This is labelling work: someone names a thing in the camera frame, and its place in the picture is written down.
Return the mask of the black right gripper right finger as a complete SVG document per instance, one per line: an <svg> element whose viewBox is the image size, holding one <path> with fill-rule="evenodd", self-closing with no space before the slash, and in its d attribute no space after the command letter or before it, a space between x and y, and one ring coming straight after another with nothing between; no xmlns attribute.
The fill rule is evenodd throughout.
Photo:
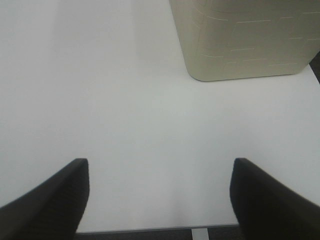
<svg viewBox="0 0 320 240"><path fill-rule="evenodd" d="M230 201L247 240L320 238L320 207L246 158L234 161Z"/></svg>

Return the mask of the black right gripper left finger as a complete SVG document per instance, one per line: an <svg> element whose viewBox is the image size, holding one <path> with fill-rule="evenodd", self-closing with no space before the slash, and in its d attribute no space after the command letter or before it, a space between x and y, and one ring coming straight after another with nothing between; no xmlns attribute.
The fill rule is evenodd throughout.
<svg viewBox="0 0 320 240"><path fill-rule="evenodd" d="M72 240L90 194L89 163L77 158L0 208L2 240Z"/></svg>

